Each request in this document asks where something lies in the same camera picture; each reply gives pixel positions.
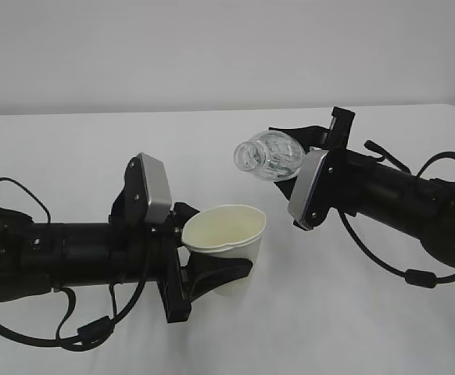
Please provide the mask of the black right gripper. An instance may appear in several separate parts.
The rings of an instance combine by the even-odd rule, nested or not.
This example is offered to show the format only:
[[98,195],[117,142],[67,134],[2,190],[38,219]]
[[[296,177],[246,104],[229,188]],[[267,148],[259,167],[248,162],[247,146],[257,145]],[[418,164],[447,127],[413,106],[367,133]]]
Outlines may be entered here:
[[[324,154],[317,168],[317,218],[324,219],[331,209],[355,215],[364,198],[368,177],[368,157],[348,149],[355,113],[335,106],[329,128],[308,126],[283,129],[270,127],[295,139],[305,151],[320,149]],[[297,178],[274,182],[289,202]]]

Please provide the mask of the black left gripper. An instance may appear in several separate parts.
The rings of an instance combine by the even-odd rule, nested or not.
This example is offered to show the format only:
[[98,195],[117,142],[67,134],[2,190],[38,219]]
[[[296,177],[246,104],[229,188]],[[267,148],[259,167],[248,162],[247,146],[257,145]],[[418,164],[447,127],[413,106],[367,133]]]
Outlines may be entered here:
[[113,320],[118,323],[137,304],[148,281],[155,281],[168,323],[188,320],[191,302],[231,282],[246,278],[253,262],[246,258],[221,258],[193,252],[181,266],[178,248],[185,224],[199,210],[185,202],[176,202],[164,223],[127,225],[124,217],[124,190],[115,199],[109,222],[116,224],[128,245],[129,263],[137,267],[138,286],[129,302]]

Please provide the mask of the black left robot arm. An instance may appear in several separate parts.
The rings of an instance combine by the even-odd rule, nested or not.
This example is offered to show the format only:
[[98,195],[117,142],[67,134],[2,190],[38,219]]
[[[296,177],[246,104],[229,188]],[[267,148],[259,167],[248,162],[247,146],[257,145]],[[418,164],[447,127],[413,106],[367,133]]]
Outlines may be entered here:
[[105,223],[35,223],[0,207],[0,302],[55,288],[156,282],[168,323],[189,318],[192,303],[249,275],[244,255],[194,254],[181,265],[181,231],[195,210],[144,189],[124,189]]

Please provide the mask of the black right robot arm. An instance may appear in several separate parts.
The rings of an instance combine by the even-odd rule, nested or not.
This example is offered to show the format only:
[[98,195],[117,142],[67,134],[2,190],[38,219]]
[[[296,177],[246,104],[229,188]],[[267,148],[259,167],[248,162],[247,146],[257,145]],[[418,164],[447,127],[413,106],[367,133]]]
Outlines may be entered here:
[[312,230],[330,209],[361,214],[420,241],[439,262],[455,268],[455,182],[426,180],[379,144],[369,155],[348,148],[354,112],[335,107],[328,128],[284,129],[306,151],[299,173],[277,184],[295,226]]

